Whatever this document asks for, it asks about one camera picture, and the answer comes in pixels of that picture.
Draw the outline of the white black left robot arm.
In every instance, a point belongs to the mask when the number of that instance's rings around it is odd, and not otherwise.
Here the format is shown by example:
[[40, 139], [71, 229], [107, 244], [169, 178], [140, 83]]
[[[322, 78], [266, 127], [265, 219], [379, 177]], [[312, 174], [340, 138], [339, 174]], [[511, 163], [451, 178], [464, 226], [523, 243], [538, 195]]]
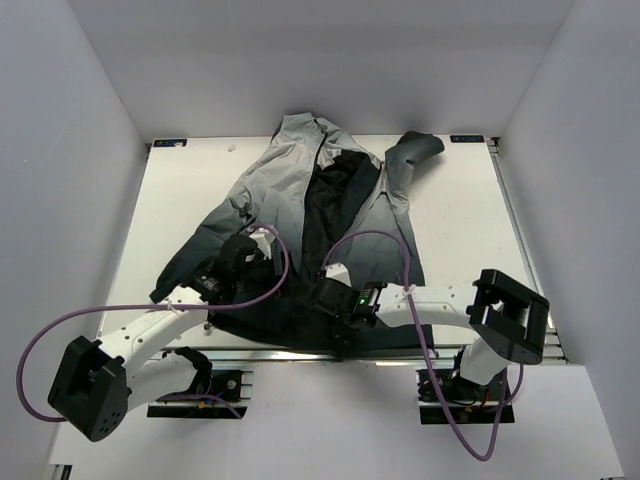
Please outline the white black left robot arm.
[[48, 403], [88, 440], [112, 434], [126, 414], [161, 401], [208, 399], [214, 392], [208, 357], [191, 347], [167, 346], [219, 311], [239, 309], [234, 298], [249, 281], [289, 271], [286, 247], [260, 228], [234, 234], [216, 257], [203, 260], [171, 293], [119, 330], [95, 340], [80, 336], [66, 348]]

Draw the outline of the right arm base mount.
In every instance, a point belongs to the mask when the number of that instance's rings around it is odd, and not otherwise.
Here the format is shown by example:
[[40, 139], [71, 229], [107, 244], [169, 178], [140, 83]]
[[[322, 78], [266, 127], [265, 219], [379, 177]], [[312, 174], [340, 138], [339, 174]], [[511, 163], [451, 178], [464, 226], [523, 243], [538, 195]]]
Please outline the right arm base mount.
[[[505, 383], [505, 374], [499, 373], [488, 385], [471, 383], [455, 375], [452, 368], [435, 369], [446, 404], [458, 425], [492, 424], [495, 419], [502, 390], [508, 399], [511, 390]], [[436, 395], [435, 387], [426, 368], [416, 371], [420, 423], [445, 425], [448, 420]]]

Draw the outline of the grey gradient zip jacket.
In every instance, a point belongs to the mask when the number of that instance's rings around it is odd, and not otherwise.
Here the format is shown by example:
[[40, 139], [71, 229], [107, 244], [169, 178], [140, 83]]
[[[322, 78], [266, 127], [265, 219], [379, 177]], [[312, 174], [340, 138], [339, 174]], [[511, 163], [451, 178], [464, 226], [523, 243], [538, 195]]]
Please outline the grey gradient zip jacket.
[[355, 288], [424, 284], [409, 190], [416, 165], [443, 149], [439, 138], [410, 131], [377, 157], [327, 119], [284, 117], [267, 150], [165, 266], [151, 300], [165, 299], [217, 257], [230, 236], [267, 224], [287, 245], [287, 280], [268, 299], [239, 292], [230, 311], [212, 315], [217, 328], [254, 342], [345, 354], [418, 347], [431, 339], [429, 328], [350, 328], [313, 307], [309, 296], [325, 258], [344, 264]]

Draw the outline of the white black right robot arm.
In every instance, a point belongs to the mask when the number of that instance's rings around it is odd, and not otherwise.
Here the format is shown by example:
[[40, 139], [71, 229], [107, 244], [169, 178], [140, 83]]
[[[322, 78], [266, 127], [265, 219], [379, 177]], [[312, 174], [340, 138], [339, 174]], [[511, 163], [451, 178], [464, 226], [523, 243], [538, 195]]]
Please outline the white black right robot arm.
[[439, 326], [467, 329], [476, 339], [462, 347], [445, 385], [472, 399], [511, 364], [543, 360], [548, 300], [495, 269], [470, 284], [448, 287], [370, 282], [350, 284], [346, 267], [332, 264], [314, 287], [312, 306], [333, 323], [346, 354], [433, 348]]

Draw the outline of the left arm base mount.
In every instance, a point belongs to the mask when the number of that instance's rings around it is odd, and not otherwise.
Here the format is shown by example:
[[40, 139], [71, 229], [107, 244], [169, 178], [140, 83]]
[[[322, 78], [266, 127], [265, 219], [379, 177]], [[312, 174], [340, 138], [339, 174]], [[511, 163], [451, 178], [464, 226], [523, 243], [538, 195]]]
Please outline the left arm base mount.
[[179, 396], [159, 400], [147, 407], [146, 416], [155, 419], [240, 420], [252, 397], [254, 372], [231, 367], [215, 367], [209, 380]]

